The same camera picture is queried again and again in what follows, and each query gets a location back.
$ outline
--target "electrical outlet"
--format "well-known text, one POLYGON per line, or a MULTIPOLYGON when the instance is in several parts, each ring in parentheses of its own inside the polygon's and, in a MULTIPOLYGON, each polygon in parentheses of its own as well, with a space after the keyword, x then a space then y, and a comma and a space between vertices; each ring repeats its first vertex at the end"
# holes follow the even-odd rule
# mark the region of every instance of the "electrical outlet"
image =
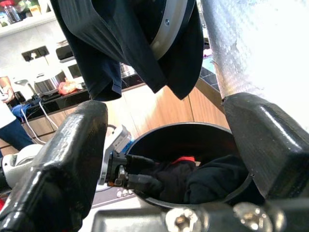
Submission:
POLYGON ((23 56, 25 61, 29 62, 29 61, 31 61, 33 59, 37 59, 37 58, 40 58, 40 57, 45 57, 45 56, 49 55, 49 52, 48 52, 47 47, 43 46, 43 47, 38 47, 38 48, 35 48, 33 50, 24 52, 21 55, 23 56))

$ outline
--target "white robot part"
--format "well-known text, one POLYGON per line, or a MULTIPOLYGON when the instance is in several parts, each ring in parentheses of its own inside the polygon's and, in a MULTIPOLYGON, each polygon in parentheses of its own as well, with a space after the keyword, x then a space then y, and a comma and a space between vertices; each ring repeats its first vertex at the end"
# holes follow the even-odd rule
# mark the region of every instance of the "white robot part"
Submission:
POLYGON ((24 173, 30 169, 33 158, 42 147, 43 145, 40 144, 32 144, 26 146, 16 154, 3 157, 3 174, 10 188, 14 188, 24 173))
POLYGON ((120 154, 127 144, 130 143, 131 138, 130 132, 123 125, 117 127, 113 134, 106 138, 99 185, 104 185, 105 183, 110 155, 113 152, 120 154))

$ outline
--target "blue cloth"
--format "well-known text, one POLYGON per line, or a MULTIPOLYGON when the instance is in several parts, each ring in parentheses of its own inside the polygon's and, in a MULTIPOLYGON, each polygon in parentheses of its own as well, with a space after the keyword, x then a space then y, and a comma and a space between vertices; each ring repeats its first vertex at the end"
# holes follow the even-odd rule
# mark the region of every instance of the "blue cloth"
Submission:
POLYGON ((18 151, 33 144, 32 140, 17 119, 0 129, 0 139, 6 141, 18 151))
POLYGON ((31 107, 31 104, 26 104, 26 105, 16 105, 14 106, 11 111, 13 113, 13 115, 15 115, 16 117, 18 118, 23 118, 24 119, 24 116, 23 114, 21 113, 21 109, 23 109, 24 113, 26 114, 26 111, 27 109, 31 107))

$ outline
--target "stainless steel pot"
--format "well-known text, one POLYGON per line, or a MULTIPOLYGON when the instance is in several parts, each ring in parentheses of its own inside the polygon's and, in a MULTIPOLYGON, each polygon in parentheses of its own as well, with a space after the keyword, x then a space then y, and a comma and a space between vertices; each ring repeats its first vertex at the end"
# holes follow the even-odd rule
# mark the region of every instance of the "stainless steel pot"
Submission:
POLYGON ((56 93, 60 82, 65 82, 65 77, 63 71, 56 75, 41 73, 34 82, 34 89, 37 93, 43 95, 56 93))

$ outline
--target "screw head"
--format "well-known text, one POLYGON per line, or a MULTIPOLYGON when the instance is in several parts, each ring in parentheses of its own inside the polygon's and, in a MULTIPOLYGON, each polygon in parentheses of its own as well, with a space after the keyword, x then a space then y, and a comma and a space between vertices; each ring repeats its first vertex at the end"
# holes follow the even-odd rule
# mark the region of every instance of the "screw head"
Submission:
POLYGON ((252 231, 272 232, 273 226, 267 213, 259 206, 252 203, 239 203, 233 208, 235 216, 241 224, 252 231))
POLYGON ((201 229, 196 213, 186 208, 171 209, 166 214, 165 223, 169 232, 194 232, 201 229))

